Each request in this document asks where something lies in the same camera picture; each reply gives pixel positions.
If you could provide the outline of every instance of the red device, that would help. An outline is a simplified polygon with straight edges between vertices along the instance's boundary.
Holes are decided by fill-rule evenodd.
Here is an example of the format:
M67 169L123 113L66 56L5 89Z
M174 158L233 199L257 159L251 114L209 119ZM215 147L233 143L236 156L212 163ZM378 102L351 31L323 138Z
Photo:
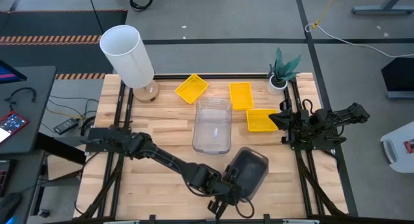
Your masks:
M28 120L17 114L15 111L9 112L0 120L0 143L9 136L15 134L28 124Z

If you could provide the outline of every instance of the clear plastic container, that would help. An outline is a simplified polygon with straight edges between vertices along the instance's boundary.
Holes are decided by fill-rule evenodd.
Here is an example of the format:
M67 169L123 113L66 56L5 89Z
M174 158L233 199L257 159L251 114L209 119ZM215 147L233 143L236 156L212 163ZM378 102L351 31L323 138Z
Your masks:
M195 114L193 148L206 154L225 154L232 146L232 103L222 98L200 98Z
M268 173L268 164L266 156L248 147L239 150L228 167L237 168L239 171L234 183L241 187L242 198L252 200Z

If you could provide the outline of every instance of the black mat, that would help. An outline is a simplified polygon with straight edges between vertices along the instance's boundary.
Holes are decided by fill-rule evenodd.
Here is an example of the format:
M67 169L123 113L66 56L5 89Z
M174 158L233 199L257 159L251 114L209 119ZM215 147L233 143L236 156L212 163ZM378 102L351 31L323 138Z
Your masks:
M56 66L57 74L112 73L112 65L94 45L0 46L0 58L13 67Z
M125 24L127 16L126 10L98 10L96 13L103 31ZM96 16L93 11L88 10L11 12L0 28L0 36L78 36L100 34L102 32Z

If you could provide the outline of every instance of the yellow plastic bin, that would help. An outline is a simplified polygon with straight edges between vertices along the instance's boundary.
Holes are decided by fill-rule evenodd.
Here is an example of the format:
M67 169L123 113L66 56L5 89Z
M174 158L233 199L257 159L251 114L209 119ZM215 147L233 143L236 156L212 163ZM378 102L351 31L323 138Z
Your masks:
M247 126L251 132L271 132L278 127L269 118L269 114L276 113L275 109L250 109L246 111Z
M230 84L230 98L233 110L247 110L254 107L250 82L233 82Z
M188 104L193 104L207 89L208 83L197 74L192 74L185 80L175 92Z

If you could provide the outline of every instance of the monitor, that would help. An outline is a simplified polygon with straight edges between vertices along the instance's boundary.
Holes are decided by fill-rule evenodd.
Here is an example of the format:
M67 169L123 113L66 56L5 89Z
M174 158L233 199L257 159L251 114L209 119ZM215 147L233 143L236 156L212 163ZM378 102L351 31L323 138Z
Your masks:
M0 60L0 84L25 81L27 77Z

